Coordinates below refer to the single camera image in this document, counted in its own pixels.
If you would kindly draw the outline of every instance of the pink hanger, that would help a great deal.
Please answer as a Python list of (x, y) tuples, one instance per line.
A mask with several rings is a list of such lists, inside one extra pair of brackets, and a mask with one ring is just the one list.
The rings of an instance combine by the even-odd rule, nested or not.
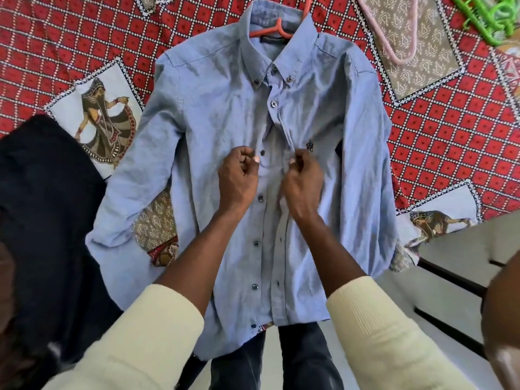
[[(305, 8), (303, 8), (302, 20), (305, 19), (305, 17), (309, 13), (309, 11), (310, 11), (310, 4), (312, 3), (312, 1), (313, 0), (305, 0)], [(263, 28), (261, 30), (250, 32), (249, 33), (249, 37), (250, 38), (263, 37), (265, 35), (275, 34), (275, 33), (278, 33), (280, 35), (280, 37), (285, 38), (285, 39), (291, 39), (292, 38), (292, 34), (289, 34), (289, 33), (283, 31), (283, 29), (282, 29), (282, 18), (276, 19), (276, 24), (275, 24), (274, 27)]]
[(365, 17), (367, 18), (368, 22), (374, 29), (375, 34), (379, 37), (381, 44), (383, 45), (383, 48), (387, 51), (388, 58), (390, 59), (390, 61), (393, 64), (397, 64), (397, 65), (403, 65), (403, 64), (409, 63), (415, 57), (415, 52), (417, 51), (417, 20), (418, 20), (417, 4), (418, 4), (418, 0), (412, 0), (412, 9), (410, 12), (411, 19), (412, 19), (412, 40), (410, 43), (408, 56), (406, 56), (406, 58), (398, 58), (395, 55), (395, 52), (392, 49), (392, 46), (390, 45), (386, 36), (384, 35), (384, 32), (381, 30), (380, 26), (375, 21), (372, 14), (370, 13), (370, 8), (368, 8), (368, 5), (365, 3), (364, 0), (357, 0), (357, 1), (358, 1), (359, 6), (361, 7), (361, 10), (365, 14)]

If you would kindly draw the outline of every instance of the long-sleeved shirt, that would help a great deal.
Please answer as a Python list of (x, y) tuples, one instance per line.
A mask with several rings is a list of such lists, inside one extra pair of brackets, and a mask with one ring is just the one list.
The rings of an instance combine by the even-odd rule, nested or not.
[[(287, 44), (249, 37), (278, 17), (294, 32)], [(282, 176), (296, 148), (313, 152), (324, 172), (320, 216), (377, 276), (397, 238), (390, 128), (363, 52), (319, 34), (310, 14), (302, 21), (294, 8), (254, 0), (236, 24), (166, 51), (86, 240), (110, 296), (126, 309), (162, 270), (137, 245), (132, 224), (168, 179), (180, 253), (218, 208), (222, 159), (247, 145), (261, 158), (257, 199), (226, 249), (194, 352), (202, 360), (230, 353), (271, 321), (328, 319), (313, 258), (279, 195)]]
[[(476, 390), (371, 278), (342, 286), (327, 307), (361, 390)], [(148, 286), (73, 371), (43, 390), (171, 390), (203, 325), (185, 297)]]

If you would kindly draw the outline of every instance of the shirt sleeve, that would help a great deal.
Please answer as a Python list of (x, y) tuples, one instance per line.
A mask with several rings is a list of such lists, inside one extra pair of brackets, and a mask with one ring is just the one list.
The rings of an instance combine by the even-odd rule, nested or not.
[(361, 390), (476, 390), (370, 277), (336, 290), (327, 308)]
[(154, 89), (132, 145), (108, 179), (93, 230), (86, 237), (110, 297), (126, 309), (162, 272), (137, 244), (133, 224), (166, 187), (185, 133), (180, 76), (167, 53), (155, 64)]
[(44, 390), (172, 390), (203, 326), (183, 295), (152, 284), (73, 370), (54, 377)]
[(346, 62), (346, 99), (340, 240), (360, 267), (377, 277), (388, 268), (397, 241), (387, 139), (392, 128), (378, 76), (364, 54)]

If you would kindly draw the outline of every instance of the shirt collar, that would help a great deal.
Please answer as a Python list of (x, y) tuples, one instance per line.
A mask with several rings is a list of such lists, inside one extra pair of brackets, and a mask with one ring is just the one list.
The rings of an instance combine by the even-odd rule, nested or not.
[[(240, 18), (240, 48), (245, 67), (255, 87), (262, 84), (267, 69), (274, 63), (285, 82), (291, 85), (298, 78), (303, 62), (318, 38), (318, 32), (310, 14), (302, 21), (302, 11), (269, 0), (254, 0)], [(273, 27), (276, 19), (282, 18), (284, 30), (294, 32), (283, 51), (272, 62), (260, 52), (249, 39), (251, 23), (262, 27)]]

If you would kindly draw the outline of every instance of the orange hanger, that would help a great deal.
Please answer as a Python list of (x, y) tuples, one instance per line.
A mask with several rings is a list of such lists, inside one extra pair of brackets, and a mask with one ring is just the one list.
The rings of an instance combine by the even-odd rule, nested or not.
[[(303, 8), (302, 20), (305, 19), (305, 17), (307, 16), (307, 13), (309, 13), (309, 11), (310, 11), (310, 4), (312, 3), (312, 1), (313, 0), (305, 0), (305, 7)], [(278, 33), (280, 35), (280, 37), (285, 38), (285, 39), (291, 39), (292, 38), (292, 34), (289, 34), (289, 33), (283, 31), (283, 29), (282, 29), (282, 18), (276, 19), (276, 24), (275, 24), (274, 27), (263, 28), (261, 30), (250, 32), (249, 33), (249, 38), (263, 37), (265, 35), (274, 34), (274, 33)]]

